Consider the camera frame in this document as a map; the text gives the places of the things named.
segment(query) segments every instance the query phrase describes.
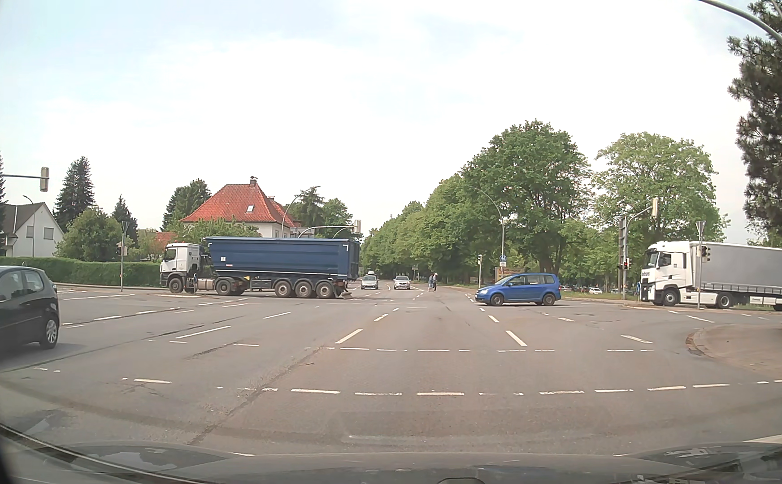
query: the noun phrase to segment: green hedge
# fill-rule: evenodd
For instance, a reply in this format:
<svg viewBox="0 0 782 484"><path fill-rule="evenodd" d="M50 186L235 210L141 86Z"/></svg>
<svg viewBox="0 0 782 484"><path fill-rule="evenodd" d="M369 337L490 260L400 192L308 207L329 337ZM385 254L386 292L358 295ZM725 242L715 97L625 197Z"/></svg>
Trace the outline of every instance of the green hedge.
<svg viewBox="0 0 782 484"><path fill-rule="evenodd" d="M63 258L0 258L0 265L42 269L50 280L69 284L119 285L118 262L84 262ZM160 285L160 266L154 262L126 262L125 286Z"/></svg>

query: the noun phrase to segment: black car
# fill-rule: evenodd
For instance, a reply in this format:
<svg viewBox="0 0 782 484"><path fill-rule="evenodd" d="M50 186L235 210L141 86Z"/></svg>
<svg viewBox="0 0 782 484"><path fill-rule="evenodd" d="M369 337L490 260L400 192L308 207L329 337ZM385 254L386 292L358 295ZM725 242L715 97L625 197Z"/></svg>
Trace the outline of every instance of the black car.
<svg viewBox="0 0 782 484"><path fill-rule="evenodd" d="M37 342L49 350L60 335L56 285L41 269L0 266L0 346Z"/></svg>

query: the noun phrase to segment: white semi truck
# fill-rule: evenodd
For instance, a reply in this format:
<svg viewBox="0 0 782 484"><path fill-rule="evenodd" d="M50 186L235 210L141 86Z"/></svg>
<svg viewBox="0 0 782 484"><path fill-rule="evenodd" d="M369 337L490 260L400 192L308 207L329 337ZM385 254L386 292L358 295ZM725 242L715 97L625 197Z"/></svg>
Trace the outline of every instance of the white semi truck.
<svg viewBox="0 0 782 484"><path fill-rule="evenodd" d="M782 249L703 242L701 252L700 268L698 241L651 245L640 299L658 306L700 301L707 307L759 304L782 311Z"/></svg>

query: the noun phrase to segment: road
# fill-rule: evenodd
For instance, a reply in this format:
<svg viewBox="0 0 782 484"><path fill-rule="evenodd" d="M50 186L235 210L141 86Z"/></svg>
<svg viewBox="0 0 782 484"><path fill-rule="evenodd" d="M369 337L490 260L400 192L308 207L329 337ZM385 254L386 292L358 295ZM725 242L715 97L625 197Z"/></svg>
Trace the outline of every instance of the road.
<svg viewBox="0 0 782 484"><path fill-rule="evenodd" d="M0 357L0 421L55 444L241 454L625 454L782 434L782 380L688 350L778 313L564 299L486 307L440 287L351 300L62 290L60 343Z"/></svg>

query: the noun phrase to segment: parked car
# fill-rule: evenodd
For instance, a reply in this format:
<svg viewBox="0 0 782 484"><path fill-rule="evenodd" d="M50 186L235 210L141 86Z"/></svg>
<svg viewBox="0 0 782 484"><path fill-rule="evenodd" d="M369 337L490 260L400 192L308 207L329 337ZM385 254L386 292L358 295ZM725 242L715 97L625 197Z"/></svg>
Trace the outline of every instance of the parked car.
<svg viewBox="0 0 782 484"><path fill-rule="evenodd" d="M0 346L37 342L50 350L60 335L56 285L41 269L0 266Z"/></svg>
<svg viewBox="0 0 782 484"><path fill-rule="evenodd" d="M396 290L410 290L412 288L412 282L409 281L407 276L397 276L394 278L394 289Z"/></svg>
<svg viewBox="0 0 782 484"><path fill-rule="evenodd" d="M496 281L475 293L478 303L501 306L504 303L535 303L552 306L561 299L555 274L515 274Z"/></svg>
<svg viewBox="0 0 782 484"><path fill-rule="evenodd" d="M361 289L363 290L378 290L379 280L376 276L364 276L361 278Z"/></svg>

